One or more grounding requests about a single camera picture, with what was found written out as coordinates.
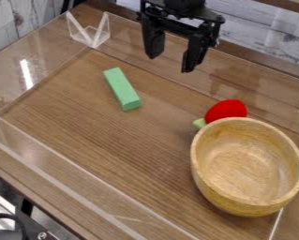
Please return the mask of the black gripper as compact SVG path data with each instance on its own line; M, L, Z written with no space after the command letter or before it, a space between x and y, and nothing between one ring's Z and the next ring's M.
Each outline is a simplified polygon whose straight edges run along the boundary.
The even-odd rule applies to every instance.
M226 22L225 17L207 8L207 0L140 0L139 20L150 59L164 51L166 31L190 37L182 72L193 72L203 62L209 47L218 44Z

